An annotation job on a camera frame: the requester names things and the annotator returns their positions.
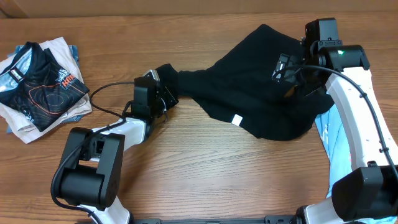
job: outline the stack of folded shirts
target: stack of folded shirts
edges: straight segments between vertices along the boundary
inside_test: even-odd
[[[91,112],[75,46],[63,37],[17,46],[0,62],[0,116],[24,143]]]

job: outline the light blue fabric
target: light blue fabric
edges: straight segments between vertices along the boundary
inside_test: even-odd
[[[333,105],[328,112],[318,115],[315,124],[330,161],[329,191],[326,196],[330,197],[333,184],[351,172],[351,154],[336,105]],[[367,220],[365,223],[393,224],[396,220],[397,217],[390,217],[381,220]]]
[[[24,45],[18,45],[17,47],[15,47],[15,51],[14,51],[13,53],[7,55],[7,57],[11,57],[11,56],[13,56],[13,55],[15,55],[15,54],[18,54],[18,52],[19,52],[23,47],[24,47]],[[80,64],[79,64],[79,51],[77,50],[77,46],[76,46],[76,45],[69,45],[69,50],[70,50],[70,53],[72,53],[72,57],[73,57],[73,59],[75,59],[75,62],[76,62],[76,64],[77,64],[77,66],[80,67]],[[83,115],[76,115],[76,116],[73,116],[73,117],[68,118],[68,119],[66,119],[66,120],[63,120],[62,122],[63,122],[63,123],[66,123],[66,122],[76,122],[76,121],[81,120],[82,117],[83,117]],[[7,127],[6,133],[7,133],[7,134],[12,133],[12,130],[11,130],[10,126]]]

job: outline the wooden table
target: wooden table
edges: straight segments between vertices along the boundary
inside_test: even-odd
[[[392,135],[398,137],[398,14],[241,14],[0,20],[1,60],[26,41],[63,36],[79,48],[91,90],[133,80],[171,63],[176,70],[208,68],[260,24],[299,39],[306,23],[336,17],[345,44],[360,44],[373,72],[374,91]],[[120,112],[132,86],[100,93],[99,105]],[[71,128],[94,128],[116,118],[94,110],[24,144],[5,134],[0,119],[0,223],[73,223],[81,212],[58,208],[50,181]],[[293,214],[328,191],[329,162],[315,126],[294,141],[256,139],[182,98],[169,122],[124,154],[119,198],[136,218],[233,218]]]

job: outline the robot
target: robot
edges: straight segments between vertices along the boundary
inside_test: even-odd
[[[302,206],[295,215],[267,215],[264,219],[135,220],[117,197],[123,152],[145,141],[155,127],[155,119],[178,103],[161,84],[157,72],[149,70],[134,80],[134,101],[127,103],[119,121],[103,128],[70,131],[52,181],[54,202],[87,212],[97,224],[335,224],[397,216],[398,147],[374,95],[365,51],[360,45],[343,45],[334,18],[309,22],[301,44],[304,58],[281,55],[273,78],[297,86],[306,83],[305,95],[327,91],[336,103],[347,133],[353,171],[334,184],[331,197]],[[80,165],[79,160],[97,161],[98,167]]]

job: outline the white tag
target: white tag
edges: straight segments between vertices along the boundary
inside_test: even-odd
[[[235,125],[237,125],[237,126],[239,126],[240,124],[241,124],[241,122],[242,122],[242,117],[241,116],[239,116],[239,115],[235,115],[234,116],[234,119],[232,119],[232,124],[235,124]]]

